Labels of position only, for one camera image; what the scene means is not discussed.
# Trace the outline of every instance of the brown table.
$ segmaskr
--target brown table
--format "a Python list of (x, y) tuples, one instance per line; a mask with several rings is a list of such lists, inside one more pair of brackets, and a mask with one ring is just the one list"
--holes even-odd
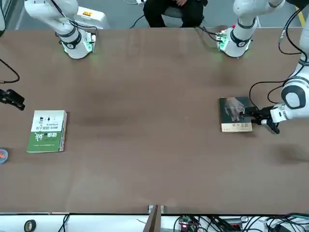
[[(298, 56), (279, 53), (280, 29), (258, 29), (240, 59), (195, 29), (99, 32), (96, 53), (68, 58), (52, 31), (9, 31), (1, 58), (21, 75), (2, 85), (26, 98), (0, 104), (0, 212), (288, 213), (308, 210), (308, 120), (281, 134), (221, 133), (218, 98), (282, 80)], [(291, 30), (298, 41), (300, 29)], [(292, 51), (285, 43), (283, 49)], [(14, 78), (1, 66), (1, 79)], [(270, 105), (257, 86), (253, 100)], [(273, 95), (279, 100), (279, 93)], [(25, 152), (34, 110), (69, 111), (65, 152)]]

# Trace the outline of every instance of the book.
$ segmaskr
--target book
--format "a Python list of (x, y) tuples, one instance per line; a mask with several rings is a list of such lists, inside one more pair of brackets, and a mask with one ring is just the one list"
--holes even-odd
[(34, 111), (27, 152), (63, 151), (66, 124), (67, 112), (64, 110)]
[(220, 98), (219, 106), (222, 132), (252, 131), (251, 118), (239, 115), (251, 106), (247, 97)]

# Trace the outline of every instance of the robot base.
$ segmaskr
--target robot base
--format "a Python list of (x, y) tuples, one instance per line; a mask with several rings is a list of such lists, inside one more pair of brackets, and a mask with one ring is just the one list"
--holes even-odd
[(85, 56), (87, 56), (90, 52), (94, 52), (95, 50), (96, 35), (87, 32), (83, 29), (80, 29), (79, 32), (81, 33), (82, 38), (74, 49), (69, 49), (62, 43), (64, 51), (72, 59), (82, 59)]
[(221, 31), (220, 34), (216, 36), (217, 40), (221, 40), (221, 42), (217, 42), (218, 49), (226, 53), (230, 57), (241, 57), (248, 49), (249, 41), (243, 47), (237, 47), (236, 43), (231, 39), (231, 31), (233, 28), (228, 28), (226, 30)]

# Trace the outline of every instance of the black pants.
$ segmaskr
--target black pants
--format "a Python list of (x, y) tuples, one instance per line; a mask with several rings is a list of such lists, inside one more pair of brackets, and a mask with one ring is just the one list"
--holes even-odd
[[(177, 6), (173, 0), (147, 0), (144, 6), (144, 14), (149, 26), (152, 28), (165, 27), (162, 14), (169, 6)], [(182, 10), (183, 28), (197, 27), (203, 20), (203, 4), (198, 0), (187, 0)]]

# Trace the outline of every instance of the hand image on book cover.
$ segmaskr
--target hand image on book cover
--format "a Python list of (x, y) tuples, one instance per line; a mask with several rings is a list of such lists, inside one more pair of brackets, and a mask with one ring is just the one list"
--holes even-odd
[(244, 104), (237, 98), (226, 98), (224, 104), (224, 114), (229, 121), (241, 122), (243, 119), (239, 114), (245, 109)]

